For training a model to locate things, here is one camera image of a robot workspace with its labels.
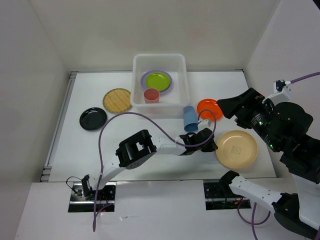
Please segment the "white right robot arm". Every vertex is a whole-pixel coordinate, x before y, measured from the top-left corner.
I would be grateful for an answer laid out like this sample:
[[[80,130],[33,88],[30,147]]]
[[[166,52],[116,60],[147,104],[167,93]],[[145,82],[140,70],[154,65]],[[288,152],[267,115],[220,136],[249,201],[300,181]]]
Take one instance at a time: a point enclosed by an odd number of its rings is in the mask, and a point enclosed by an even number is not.
[[[217,101],[227,119],[254,130],[291,173],[297,193],[273,191],[235,171],[220,178],[219,191],[243,196],[270,211],[285,229],[308,239],[320,237],[320,142],[307,134],[313,117],[288,99],[265,97],[250,88]]]

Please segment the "purple plastic plate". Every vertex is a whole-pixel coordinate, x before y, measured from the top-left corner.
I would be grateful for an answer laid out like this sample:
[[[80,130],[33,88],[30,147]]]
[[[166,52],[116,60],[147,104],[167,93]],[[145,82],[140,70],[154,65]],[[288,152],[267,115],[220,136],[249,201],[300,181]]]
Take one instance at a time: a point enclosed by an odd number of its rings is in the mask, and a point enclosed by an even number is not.
[[[150,71],[145,72],[145,73],[143,74],[143,76],[141,77],[141,79],[140,79],[140,85],[141,85],[142,89],[143,89],[143,90],[148,89],[148,87],[146,86],[146,83],[145,83],[146,77],[147,77],[149,74],[155,73],[155,72],[161,72],[161,73],[167,74],[167,75],[170,77],[170,80],[171,80],[170,86],[169,86],[166,90],[160,91],[160,94],[165,94],[165,93],[167,93],[167,92],[171,89],[171,87],[172,87],[172,85],[173,85],[173,79],[172,79],[171,75],[170,75],[168,72],[163,71],[163,70],[150,70]]]

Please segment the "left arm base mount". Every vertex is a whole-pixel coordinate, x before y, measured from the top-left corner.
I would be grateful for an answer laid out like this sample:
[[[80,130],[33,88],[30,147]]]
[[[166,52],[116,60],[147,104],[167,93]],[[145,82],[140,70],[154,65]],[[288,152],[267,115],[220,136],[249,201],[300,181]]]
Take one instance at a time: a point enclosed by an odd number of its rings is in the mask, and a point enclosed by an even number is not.
[[[94,211],[94,197],[87,200],[83,194],[82,185],[78,182],[73,185],[74,191],[71,191],[68,212],[69,213],[92,213]],[[116,183],[111,182],[104,186],[97,195],[96,210],[102,209],[103,212],[114,212],[116,197]]]

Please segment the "green plastic plate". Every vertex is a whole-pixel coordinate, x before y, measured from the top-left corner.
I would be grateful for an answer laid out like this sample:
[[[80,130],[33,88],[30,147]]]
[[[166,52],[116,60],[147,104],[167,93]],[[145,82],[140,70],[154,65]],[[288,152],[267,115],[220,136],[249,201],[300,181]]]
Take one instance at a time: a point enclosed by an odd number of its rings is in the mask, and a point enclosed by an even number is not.
[[[166,73],[153,72],[146,77],[145,84],[148,88],[155,88],[161,92],[170,86],[171,79]]]

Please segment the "blue plastic cup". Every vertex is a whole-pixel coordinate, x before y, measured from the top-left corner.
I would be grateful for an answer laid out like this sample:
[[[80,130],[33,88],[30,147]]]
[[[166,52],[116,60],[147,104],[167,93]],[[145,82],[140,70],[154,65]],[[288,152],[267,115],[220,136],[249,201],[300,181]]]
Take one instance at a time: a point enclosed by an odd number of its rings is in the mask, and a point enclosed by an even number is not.
[[[188,133],[198,131],[198,116],[193,106],[183,109],[183,128]]]

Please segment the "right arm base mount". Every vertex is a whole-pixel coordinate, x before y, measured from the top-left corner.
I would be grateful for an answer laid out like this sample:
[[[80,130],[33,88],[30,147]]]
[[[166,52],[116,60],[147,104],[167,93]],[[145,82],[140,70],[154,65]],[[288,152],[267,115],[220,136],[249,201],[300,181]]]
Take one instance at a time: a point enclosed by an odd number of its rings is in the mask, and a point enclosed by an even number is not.
[[[230,190],[223,190],[223,186],[218,182],[204,182],[205,208],[207,211],[213,210],[233,210],[250,209],[250,201],[241,196],[232,193]]]

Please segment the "pink plastic cup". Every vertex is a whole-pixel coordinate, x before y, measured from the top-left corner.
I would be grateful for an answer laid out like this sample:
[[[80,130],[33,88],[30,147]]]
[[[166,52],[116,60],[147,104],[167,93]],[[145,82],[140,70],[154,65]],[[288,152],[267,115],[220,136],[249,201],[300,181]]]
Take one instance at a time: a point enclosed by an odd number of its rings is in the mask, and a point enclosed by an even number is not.
[[[160,92],[156,88],[147,88],[143,93],[144,102],[146,104],[158,104],[160,95]]]

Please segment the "beige plastic plate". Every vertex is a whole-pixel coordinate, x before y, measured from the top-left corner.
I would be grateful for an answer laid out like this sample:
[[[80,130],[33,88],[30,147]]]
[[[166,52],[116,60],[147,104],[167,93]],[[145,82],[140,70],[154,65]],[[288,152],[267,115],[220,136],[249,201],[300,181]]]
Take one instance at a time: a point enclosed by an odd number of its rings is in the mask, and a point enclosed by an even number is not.
[[[229,169],[244,169],[253,164],[258,156],[255,138],[242,130],[224,133],[217,141],[216,157]]]

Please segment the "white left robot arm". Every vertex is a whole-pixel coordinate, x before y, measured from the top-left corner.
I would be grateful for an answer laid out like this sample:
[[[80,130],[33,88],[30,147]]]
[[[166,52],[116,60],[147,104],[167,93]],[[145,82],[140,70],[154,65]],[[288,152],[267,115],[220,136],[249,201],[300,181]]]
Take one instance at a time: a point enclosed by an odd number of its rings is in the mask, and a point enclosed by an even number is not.
[[[87,174],[81,179],[82,190],[75,190],[78,196],[87,201],[96,199],[106,183],[124,170],[136,169],[154,155],[189,156],[195,152],[212,153],[218,149],[213,131],[204,128],[198,133],[182,134],[167,139],[152,137],[143,129],[119,143],[115,155],[103,163],[95,174]]]

